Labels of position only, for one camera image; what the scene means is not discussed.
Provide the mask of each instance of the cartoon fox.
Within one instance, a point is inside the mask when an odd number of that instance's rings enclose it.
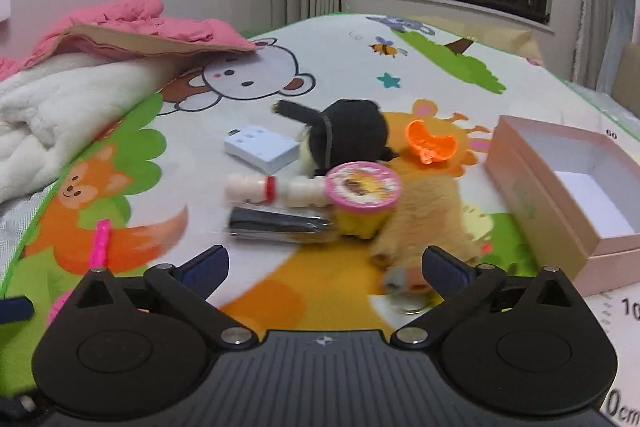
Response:
[[[43,213],[35,241],[25,247],[25,257],[53,247],[55,259],[63,269],[78,275],[88,270],[94,231],[77,226],[80,210],[97,198],[122,192],[133,181],[113,168],[114,152],[115,145],[108,144],[72,167]],[[184,207],[163,223],[111,230],[107,268],[119,273],[143,266],[173,247],[187,222]]]

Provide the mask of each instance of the cartoon play mat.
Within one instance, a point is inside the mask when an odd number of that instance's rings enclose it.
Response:
[[[274,115],[290,97],[323,109],[340,98],[376,101],[401,153],[389,165],[404,179],[448,173],[460,183],[463,222],[483,262],[512,273],[536,267],[482,163],[501,114],[578,126],[615,137],[631,156],[640,144],[534,60],[421,23],[335,15],[300,22],[253,41],[257,54],[218,54],[206,71],[176,79],[141,103],[70,166],[23,240],[4,288],[27,295],[36,315],[2,328],[3,393],[33,384],[30,358],[51,304],[88,267],[93,230],[111,220],[109,268],[140,274],[148,264],[180,265],[212,245],[230,255],[228,279],[209,298],[237,320],[267,329],[380,328],[390,333],[415,315],[389,304],[370,243],[297,247],[226,236],[223,179],[252,172],[223,152],[230,130],[249,124],[295,137],[302,126]],[[447,162],[422,165],[406,153],[404,128],[422,120],[453,135]],[[298,174],[297,162],[278,176]],[[63,198],[64,192],[72,195]]]

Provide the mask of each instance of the open box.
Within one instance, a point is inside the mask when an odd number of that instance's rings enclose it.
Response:
[[[541,266],[583,296],[640,281],[640,166],[609,137],[502,116],[485,168]]]

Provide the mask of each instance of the white fleece blanket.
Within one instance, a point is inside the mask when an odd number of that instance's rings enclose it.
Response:
[[[54,181],[100,131],[173,80],[184,63],[66,54],[0,83],[0,203]]]

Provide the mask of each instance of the red band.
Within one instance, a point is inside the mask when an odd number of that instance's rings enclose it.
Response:
[[[264,197],[267,203],[273,203],[276,199],[276,178],[267,176],[264,182]]]

